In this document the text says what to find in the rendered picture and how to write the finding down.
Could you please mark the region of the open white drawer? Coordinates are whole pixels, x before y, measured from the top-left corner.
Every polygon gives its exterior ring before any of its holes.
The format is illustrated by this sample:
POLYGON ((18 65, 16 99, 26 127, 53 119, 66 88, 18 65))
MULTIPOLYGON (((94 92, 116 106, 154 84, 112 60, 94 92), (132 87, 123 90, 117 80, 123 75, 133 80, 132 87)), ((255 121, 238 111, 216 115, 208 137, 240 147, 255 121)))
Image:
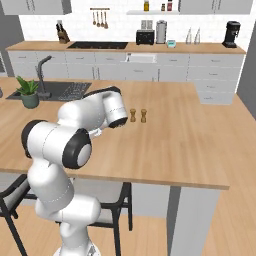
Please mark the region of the open white drawer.
POLYGON ((157 55, 151 53, 128 53, 125 61, 129 63, 152 64, 157 62, 157 55))

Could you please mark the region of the grey island counter base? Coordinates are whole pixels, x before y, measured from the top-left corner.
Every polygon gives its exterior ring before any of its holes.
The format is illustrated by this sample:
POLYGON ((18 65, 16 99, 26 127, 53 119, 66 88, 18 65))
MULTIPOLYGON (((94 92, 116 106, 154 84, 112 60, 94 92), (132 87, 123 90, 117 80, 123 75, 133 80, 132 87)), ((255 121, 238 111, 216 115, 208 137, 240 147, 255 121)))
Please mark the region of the grey island counter base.
POLYGON ((133 215, 149 217, 140 228, 141 256, 201 256, 220 190, 132 184, 133 215))

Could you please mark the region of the dark grey sink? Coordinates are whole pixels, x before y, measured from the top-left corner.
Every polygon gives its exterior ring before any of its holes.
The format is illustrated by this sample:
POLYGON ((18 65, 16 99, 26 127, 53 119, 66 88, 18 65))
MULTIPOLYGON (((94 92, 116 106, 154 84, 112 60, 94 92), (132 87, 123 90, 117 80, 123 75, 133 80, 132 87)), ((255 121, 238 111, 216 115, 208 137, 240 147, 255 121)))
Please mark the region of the dark grey sink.
POLYGON ((35 95, 23 96, 19 91, 15 91, 8 96, 8 99, 25 100, 26 102, 35 102, 37 100, 67 102, 81 99, 90 86, 89 82, 44 81, 44 89, 49 94, 49 97, 42 96, 42 88, 38 86, 35 95))

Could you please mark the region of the green potted plant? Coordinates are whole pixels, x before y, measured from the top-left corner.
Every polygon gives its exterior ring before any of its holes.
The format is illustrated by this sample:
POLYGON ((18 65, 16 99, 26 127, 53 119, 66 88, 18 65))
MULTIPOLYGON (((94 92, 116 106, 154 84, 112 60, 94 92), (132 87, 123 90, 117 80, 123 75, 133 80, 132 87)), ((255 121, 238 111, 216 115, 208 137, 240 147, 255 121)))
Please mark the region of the green potted plant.
POLYGON ((21 76, 17 76, 16 80, 20 84, 16 91, 20 93, 23 105, 28 109, 36 108, 39 105, 38 84, 34 80, 26 81, 21 76))

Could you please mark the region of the dark grey tap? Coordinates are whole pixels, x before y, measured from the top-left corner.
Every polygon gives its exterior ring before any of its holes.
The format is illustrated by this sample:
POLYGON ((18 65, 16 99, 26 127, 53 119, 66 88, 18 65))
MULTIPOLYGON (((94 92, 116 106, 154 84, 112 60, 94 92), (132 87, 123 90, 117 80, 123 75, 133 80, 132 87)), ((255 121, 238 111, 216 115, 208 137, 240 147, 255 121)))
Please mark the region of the dark grey tap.
POLYGON ((39 78, 39 86, 40 86, 40 92, 38 93, 39 97, 42 97, 43 99, 47 99, 51 97, 51 93, 47 92, 45 89, 44 81, 43 81, 43 71, 42 71, 42 66, 44 63, 49 61, 52 58, 51 55, 43 58, 42 60, 39 61, 38 67, 37 67, 37 75, 39 78))

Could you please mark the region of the black chair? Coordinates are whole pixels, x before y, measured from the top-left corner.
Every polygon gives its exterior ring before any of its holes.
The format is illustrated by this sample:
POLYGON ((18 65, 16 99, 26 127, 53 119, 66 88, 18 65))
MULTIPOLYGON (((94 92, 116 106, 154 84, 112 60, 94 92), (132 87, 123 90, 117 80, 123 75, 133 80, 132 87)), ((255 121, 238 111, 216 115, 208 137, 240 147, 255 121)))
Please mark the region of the black chair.
POLYGON ((28 256, 13 222, 13 219, 18 218, 16 209, 23 199, 37 199, 35 194, 30 193, 30 185, 26 174, 21 174, 9 187, 0 192, 0 217, 3 217, 8 224, 20 254, 22 256, 28 256))
POLYGON ((121 256, 119 218, 123 208, 128 209, 128 228, 133 229, 132 185, 130 182, 75 179, 78 194, 96 197, 101 203, 101 213, 94 227, 112 228, 116 256, 121 256))

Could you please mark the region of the black hob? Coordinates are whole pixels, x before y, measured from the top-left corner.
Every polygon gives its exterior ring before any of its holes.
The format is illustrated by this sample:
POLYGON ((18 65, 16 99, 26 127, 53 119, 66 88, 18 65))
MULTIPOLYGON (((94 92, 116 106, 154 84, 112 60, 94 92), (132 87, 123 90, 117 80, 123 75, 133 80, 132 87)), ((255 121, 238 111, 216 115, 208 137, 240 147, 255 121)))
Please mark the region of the black hob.
POLYGON ((128 42, 76 41, 68 49, 125 49, 128 42))

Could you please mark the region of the wooden knife block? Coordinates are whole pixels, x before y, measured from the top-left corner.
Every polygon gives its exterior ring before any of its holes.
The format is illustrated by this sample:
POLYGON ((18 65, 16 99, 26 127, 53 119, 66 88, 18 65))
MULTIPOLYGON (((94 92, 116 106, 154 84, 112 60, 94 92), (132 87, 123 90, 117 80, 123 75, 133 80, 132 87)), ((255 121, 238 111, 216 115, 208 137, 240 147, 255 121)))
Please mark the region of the wooden knife block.
POLYGON ((66 30, 59 23, 56 24, 57 35, 61 44, 66 44, 70 41, 66 30))

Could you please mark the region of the black toaster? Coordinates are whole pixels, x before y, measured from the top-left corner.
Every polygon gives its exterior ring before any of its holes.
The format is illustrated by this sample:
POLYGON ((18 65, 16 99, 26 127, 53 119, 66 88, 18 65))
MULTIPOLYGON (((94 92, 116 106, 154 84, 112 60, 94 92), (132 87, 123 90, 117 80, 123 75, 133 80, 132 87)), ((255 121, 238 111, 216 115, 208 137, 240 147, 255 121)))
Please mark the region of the black toaster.
POLYGON ((136 31, 136 44, 137 45, 153 45, 155 31, 154 30, 137 30, 136 31))

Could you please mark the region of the grey lower cupboards run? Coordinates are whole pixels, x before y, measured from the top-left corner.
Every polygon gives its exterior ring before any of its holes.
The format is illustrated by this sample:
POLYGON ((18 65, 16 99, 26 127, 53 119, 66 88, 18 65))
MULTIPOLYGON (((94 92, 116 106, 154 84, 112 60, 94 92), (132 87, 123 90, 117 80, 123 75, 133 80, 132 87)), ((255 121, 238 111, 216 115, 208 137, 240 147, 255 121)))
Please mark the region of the grey lower cupboards run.
POLYGON ((16 75, 35 78, 40 60, 46 78, 192 82, 203 104, 230 104, 244 56, 241 54, 151 53, 157 62, 129 63, 125 52, 9 52, 16 75))

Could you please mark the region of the grey tall cabinet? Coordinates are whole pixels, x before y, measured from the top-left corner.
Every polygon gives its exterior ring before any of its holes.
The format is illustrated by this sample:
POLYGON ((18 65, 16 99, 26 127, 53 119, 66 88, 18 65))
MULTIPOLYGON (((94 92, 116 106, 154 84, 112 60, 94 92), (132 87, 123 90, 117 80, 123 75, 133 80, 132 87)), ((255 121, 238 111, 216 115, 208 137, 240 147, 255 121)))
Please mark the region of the grey tall cabinet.
POLYGON ((5 15, 0 2, 0 70, 9 77, 14 76, 7 48, 24 40, 18 15, 5 15))

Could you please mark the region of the grey upper cupboards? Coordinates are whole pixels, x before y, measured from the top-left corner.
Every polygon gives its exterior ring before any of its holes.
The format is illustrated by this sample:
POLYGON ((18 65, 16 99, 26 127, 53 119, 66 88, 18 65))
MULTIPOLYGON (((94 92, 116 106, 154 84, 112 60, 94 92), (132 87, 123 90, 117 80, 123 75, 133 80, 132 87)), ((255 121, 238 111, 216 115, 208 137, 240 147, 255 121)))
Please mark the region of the grey upper cupboards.
POLYGON ((178 11, 183 15, 241 14, 251 12, 254 0, 179 0, 178 11))
POLYGON ((0 0, 5 15, 65 15, 71 0, 0 0))

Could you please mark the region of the black coffee machine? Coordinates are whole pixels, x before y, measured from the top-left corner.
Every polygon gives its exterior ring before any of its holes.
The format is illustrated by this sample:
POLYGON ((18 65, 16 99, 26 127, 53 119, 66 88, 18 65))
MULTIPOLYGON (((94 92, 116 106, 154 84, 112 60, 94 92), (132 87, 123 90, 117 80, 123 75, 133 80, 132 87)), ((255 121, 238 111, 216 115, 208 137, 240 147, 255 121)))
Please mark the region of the black coffee machine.
POLYGON ((238 36, 241 24, 237 21, 228 21, 226 25, 226 34, 222 45, 226 48, 236 48, 235 38, 238 36))

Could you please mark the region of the white wall shelf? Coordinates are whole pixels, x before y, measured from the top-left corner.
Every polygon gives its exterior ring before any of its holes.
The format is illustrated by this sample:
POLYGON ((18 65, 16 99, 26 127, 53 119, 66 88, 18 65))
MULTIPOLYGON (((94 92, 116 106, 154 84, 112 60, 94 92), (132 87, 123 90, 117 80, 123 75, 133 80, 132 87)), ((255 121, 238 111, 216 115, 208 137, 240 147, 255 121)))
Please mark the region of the white wall shelf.
POLYGON ((127 11, 126 15, 179 15, 180 12, 177 10, 173 11, 161 11, 161 10, 150 10, 150 11, 143 11, 143 10, 129 10, 127 11))

